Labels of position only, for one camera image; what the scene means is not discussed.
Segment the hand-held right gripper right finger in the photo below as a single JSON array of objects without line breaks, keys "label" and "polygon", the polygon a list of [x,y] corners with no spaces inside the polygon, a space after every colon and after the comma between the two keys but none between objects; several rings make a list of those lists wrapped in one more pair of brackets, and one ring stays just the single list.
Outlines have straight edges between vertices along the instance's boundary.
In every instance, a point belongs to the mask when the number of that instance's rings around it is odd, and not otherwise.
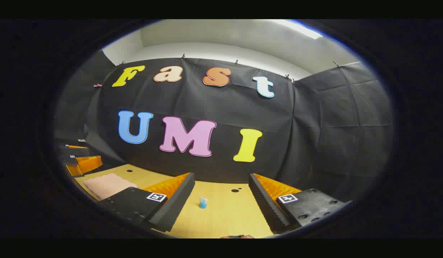
[{"label": "hand-held right gripper right finger", "polygon": [[315,188],[300,190],[255,173],[249,175],[249,188],[274,234],[313,224],[350,203]]}]

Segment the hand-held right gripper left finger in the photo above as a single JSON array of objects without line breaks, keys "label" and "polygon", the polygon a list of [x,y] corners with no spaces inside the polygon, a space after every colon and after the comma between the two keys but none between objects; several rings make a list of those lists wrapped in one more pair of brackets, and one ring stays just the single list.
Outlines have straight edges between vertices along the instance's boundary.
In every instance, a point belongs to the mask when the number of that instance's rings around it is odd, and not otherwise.
[{"label": "hand-held right gripper left finger", "polygon": [[194,173],[186,173],[145,189],[125,188],[99,205],[136,227],[166,232],[171,231],[194,186]]}]

